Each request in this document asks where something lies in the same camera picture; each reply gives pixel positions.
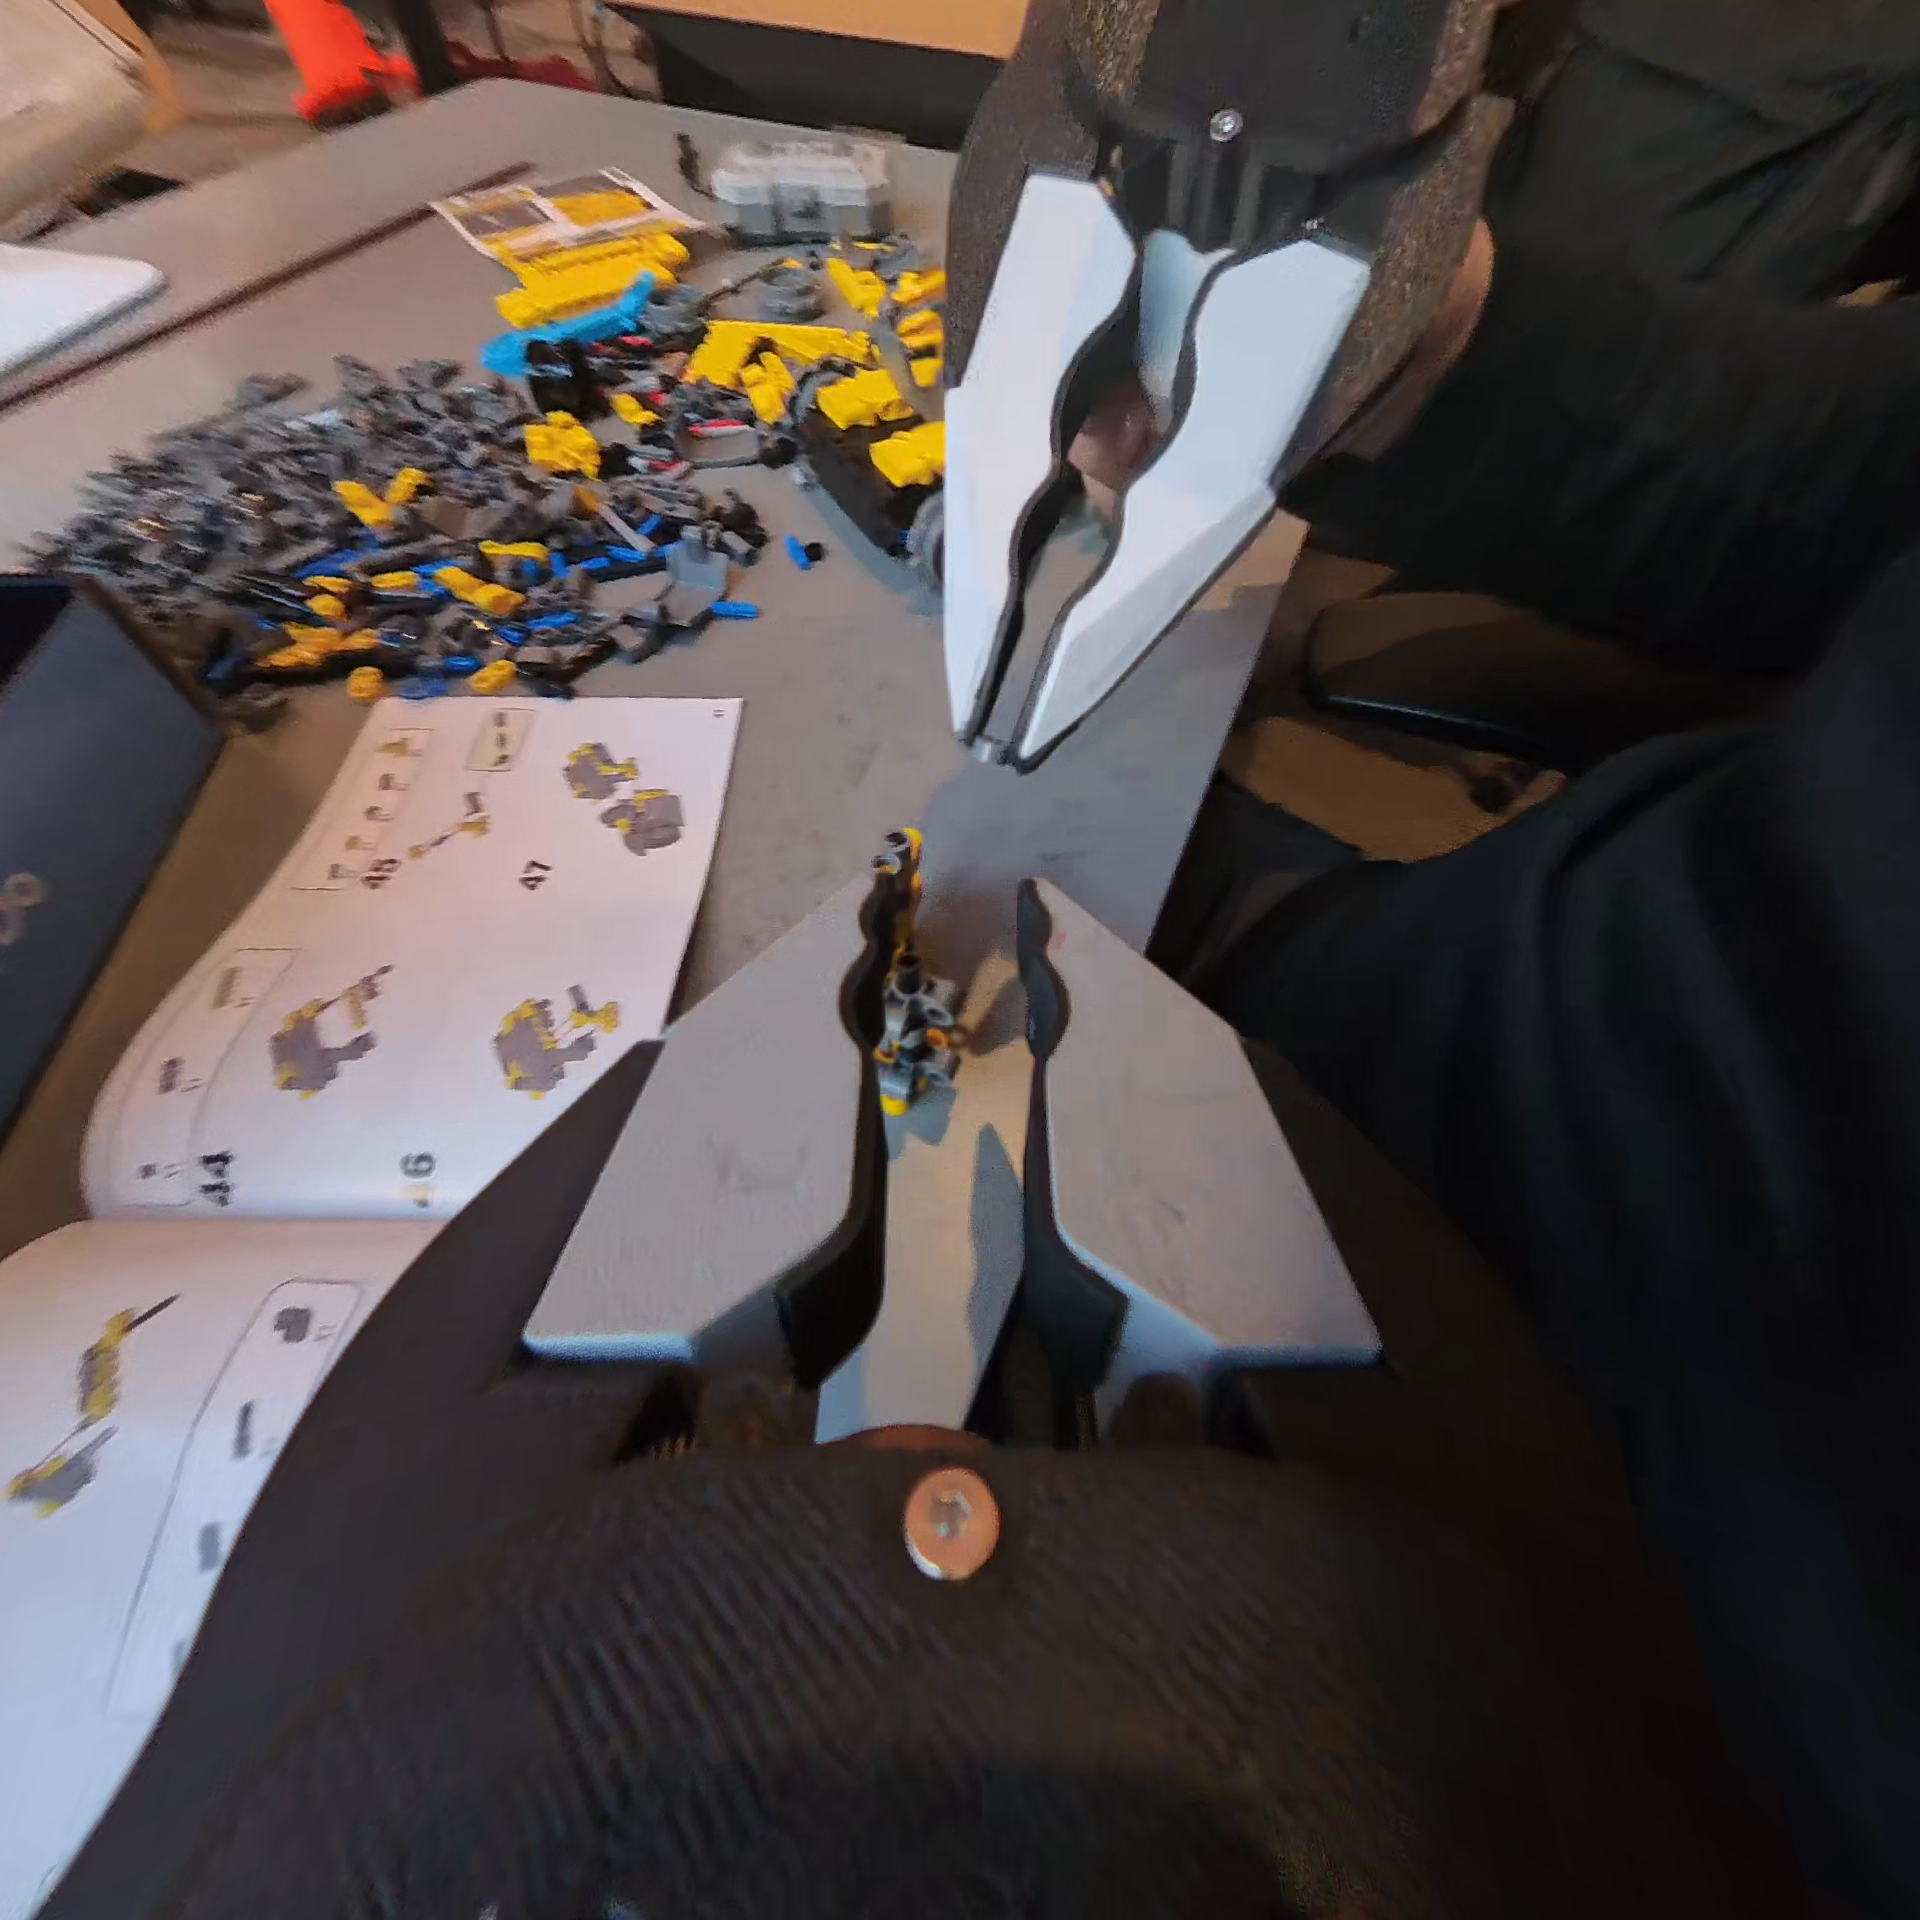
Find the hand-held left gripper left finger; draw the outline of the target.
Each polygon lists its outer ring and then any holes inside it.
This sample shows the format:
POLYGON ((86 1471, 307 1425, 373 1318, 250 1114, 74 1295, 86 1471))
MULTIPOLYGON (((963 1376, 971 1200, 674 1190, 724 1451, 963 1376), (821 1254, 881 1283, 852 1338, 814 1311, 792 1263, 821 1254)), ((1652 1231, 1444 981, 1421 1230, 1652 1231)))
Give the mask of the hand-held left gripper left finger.
POLYGON ((666 1034, 523 1326, 547 1360, 821 1385, 883 1290, 874 875, 666 1034))

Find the open instruction booklet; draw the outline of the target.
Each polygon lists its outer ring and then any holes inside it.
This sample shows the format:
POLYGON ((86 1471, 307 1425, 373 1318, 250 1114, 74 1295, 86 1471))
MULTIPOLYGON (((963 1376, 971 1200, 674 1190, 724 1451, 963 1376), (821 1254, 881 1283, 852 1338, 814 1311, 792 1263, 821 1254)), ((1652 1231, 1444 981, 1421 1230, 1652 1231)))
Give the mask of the open instruction booklet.
POLYGON ((267 1475, 443 1219, 661 1038, 740 699, 373 707, 2 1277, 2 1910, 149 1741, 267 1475))

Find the orange object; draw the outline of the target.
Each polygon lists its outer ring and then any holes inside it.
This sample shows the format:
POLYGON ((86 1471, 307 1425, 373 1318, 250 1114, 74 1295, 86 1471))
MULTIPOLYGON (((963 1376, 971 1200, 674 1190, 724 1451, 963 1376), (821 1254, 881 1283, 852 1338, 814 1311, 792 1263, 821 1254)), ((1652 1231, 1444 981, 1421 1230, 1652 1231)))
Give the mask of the orange object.
POLYGON ((294 109, 316 127, 339 127, 386 112, 419 93, 402 54, 379 51, 346 1, 265 1, 294 64, 294 109))

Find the black office chair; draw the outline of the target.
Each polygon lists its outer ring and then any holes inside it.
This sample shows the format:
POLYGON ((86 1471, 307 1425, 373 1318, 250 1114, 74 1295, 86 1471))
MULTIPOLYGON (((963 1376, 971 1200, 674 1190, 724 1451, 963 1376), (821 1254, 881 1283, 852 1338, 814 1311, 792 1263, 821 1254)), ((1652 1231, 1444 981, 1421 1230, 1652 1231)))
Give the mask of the black office chair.
POLYGON ((1649 661, 1485 597, 1398 586, 1318 609, 1301 685, 1337 722, 1562 776, 1770 701, 1761 680, 1649 661))

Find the person's right hand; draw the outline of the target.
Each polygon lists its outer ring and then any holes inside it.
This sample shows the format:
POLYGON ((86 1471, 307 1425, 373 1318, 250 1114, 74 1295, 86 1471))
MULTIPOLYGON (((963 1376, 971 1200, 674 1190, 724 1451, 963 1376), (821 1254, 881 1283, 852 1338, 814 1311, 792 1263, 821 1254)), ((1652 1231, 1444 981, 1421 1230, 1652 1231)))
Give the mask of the person's right hand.
MULTIPOLYGON (((1467 349, 1493 289, 1494 267, 1497 239, 1488 222, 1478 216, 1448 299, 1435 310, 1426 333, 1408 352, 1395 379, 1382 383, 1326 446, 1328 456, 1372 462, 1411 431, 1417 414, 1467 349)), ((1072 441, 1068 459, 1082 474, 1093 511, 1106 523, 1118 519, 1121 494, 1132 485, 1134 473, 1145 464, 1158 438, 1161 424, 1155 402, 1137 376, 1126 375, 1093 408, 1072 441)))

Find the grey desk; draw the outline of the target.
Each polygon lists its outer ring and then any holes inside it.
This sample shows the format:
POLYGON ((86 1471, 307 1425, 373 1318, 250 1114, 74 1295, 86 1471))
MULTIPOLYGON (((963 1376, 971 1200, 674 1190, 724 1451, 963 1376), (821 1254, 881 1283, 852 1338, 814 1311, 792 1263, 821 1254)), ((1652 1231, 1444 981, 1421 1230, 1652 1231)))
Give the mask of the grey desk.
MULTIPOLYGON (((180 328, 65 375, 4 408, 4 559, 62 523, 86 470, 210 414, 252 373, 323 383, 339 352, 373 365, 470 355, 497 328, 497 270, 425 210, 492 176, 571 176, 612 161, 690 206, 677 133, 715 150, 763 127, 526 81, 488 80, 307 142, 112 215, 80 251, 142 256, 180 328)), ((715 991, 858 875, 883 830, 932 813, 929 909, 945 962, 1013 937, 1021 872, 1142 945, 1161 913, 1260 641, 1285 541, 1261 535, 1200 609, 1032 776, 953 743, 940 618, 843 521, 780 473, 739 474, 766 521, 829 546, 814 570, 752 569, 756 621, 590 678, 604 694, 744 699, 728 810, 680 1002, 715 991)), ((224 744, 112 958, 4 1142, 4 1251, 83 1213, 83 1133, 138 1027, 294 846, 362 727, 312 687, 265 733, 224 744)))

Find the grey brick battery block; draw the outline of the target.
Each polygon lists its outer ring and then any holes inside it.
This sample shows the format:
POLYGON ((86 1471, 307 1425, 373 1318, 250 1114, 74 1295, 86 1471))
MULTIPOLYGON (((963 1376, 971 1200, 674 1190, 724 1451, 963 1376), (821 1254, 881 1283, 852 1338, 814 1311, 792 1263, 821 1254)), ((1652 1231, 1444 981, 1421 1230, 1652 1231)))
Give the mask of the grey brick battery block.
POLYGON ((712 161, 706 193, 749 247, 866 241, 896 227, 891 154, 864 137, 739 142, 712 161))

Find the yellow brick panel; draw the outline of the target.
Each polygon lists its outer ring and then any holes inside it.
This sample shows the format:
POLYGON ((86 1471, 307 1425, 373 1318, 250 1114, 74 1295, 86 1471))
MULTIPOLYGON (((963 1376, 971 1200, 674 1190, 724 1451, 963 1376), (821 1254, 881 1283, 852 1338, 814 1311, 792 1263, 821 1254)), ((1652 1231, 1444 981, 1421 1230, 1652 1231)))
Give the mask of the yellow brick panel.
POLYGON ((640 227, 509 259, 514 287, 494 306, 507 328, 537 328, 621 299, 638 279, 674 285, 690 251, 670 227, 640 227))

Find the yellow five-hole brick beam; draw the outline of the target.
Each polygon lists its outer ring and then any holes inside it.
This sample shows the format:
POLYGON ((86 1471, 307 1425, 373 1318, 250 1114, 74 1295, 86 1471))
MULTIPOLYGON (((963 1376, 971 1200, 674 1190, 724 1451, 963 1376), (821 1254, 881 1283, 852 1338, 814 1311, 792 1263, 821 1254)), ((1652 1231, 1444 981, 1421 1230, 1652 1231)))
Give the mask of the yellow five-hole brick beam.
POLYGON ((899 827, 883 835, 874 857, 874 871, 886 880, 889 898, 889 954, 886 973, 899 973, 910 952, 920 950, 920 912, 923 893, 923 834, 920 827, 899 827))

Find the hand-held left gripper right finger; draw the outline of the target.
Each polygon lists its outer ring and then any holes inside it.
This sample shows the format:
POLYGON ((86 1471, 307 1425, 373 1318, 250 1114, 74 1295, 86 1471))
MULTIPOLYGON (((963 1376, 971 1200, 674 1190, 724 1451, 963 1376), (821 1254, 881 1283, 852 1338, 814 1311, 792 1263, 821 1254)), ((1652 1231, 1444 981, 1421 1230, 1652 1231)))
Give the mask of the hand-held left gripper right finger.
POLYGON ((1050 880, 1017 891, 1025 1303, 1056 1377, 1360 1369, 1381 1334, 1238 1034, 1050 880))

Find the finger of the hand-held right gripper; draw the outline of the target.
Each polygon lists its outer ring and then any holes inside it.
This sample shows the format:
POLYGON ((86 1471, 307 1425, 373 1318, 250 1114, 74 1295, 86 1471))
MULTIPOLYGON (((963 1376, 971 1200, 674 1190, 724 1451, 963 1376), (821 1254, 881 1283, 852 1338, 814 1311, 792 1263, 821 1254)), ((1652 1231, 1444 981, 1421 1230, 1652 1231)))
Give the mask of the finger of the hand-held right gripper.
POLYGON ((1101 567, 1061 611, 1013 766, 1037 766, 1186 616, 1277 506, 1306 424, 1372 279, 1365 256, 1304 237, 1224 263, 1185 336, 1185 403, 1121 496, 1101 567))
POLYGON ((1025 181, 966 367, 945 402, 945 670, 966 747, 987 735, 1017 635, 1021 538, 1062 474, 1072 376, 1122 310, 1137 258, 1101 184, 1025 181))

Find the grey yellow brick assembly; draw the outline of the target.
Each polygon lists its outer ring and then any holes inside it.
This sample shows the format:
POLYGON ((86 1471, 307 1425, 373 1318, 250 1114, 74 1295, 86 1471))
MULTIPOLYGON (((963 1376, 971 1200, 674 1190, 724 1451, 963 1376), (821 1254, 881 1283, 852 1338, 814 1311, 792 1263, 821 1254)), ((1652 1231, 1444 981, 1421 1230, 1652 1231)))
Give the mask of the grey yellow brick assembly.
POLYGON ((955 985, 931 971, 922 947, 910 952, 899 973, 889 976, 889 891, 886 880, 874 875, 877 1023, 872 1040, 872 1067, 881 1114, 902 1120, 925 1096, 948 1093, 963 1063, 964 1032, 957 1021, 955 985))

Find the pile of loose brick pieces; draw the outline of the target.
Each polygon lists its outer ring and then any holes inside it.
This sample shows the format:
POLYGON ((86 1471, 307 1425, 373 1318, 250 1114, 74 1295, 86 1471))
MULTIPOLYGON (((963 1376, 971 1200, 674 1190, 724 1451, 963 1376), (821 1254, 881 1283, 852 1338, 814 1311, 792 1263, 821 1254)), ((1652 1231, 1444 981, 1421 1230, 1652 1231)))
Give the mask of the pile of loose brick pieces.
POLYGON ((304 408, 299 376, 253 375, 220 414, 91 470, 24 557, 102 589, 233 723, 269 723, 284 689, 323 680, 360 703, 457 682, 570 697, 611 661, 756 616, 745 573, 776 546, 826 561, 730 480, 782 470, 828 497, 797 438, 812 379, 884 367, 932 418, 945 271, 884 277, 884 254, 659 285, 636 333, 585 344, 592 421, 541 416, 521 376, 443 355, 339 353, 334 394, 304 408), (733 561, 698 631, 657 611, 686 531, 733 561))

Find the white flat object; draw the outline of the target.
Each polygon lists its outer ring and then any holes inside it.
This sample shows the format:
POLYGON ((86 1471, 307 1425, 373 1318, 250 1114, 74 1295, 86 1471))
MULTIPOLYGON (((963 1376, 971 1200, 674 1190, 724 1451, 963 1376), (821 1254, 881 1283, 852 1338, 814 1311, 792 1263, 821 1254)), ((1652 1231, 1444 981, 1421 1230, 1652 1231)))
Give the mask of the white flat object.
POLYGON ((165 282, 147 259, 2 243, 2 375, 136 310, 165 282))

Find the white sticker sheet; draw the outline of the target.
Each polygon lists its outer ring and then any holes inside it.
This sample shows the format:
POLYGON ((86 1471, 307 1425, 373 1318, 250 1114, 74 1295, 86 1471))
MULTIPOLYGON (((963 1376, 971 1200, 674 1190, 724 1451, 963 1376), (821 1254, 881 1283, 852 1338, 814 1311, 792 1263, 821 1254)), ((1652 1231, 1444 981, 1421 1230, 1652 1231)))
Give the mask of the white sticker sheet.
POLYGON ((547 181, 505 181, 433 198, 462 239, 500 263, 654 233, 702 233, 709 222, 617 167, 547 181))

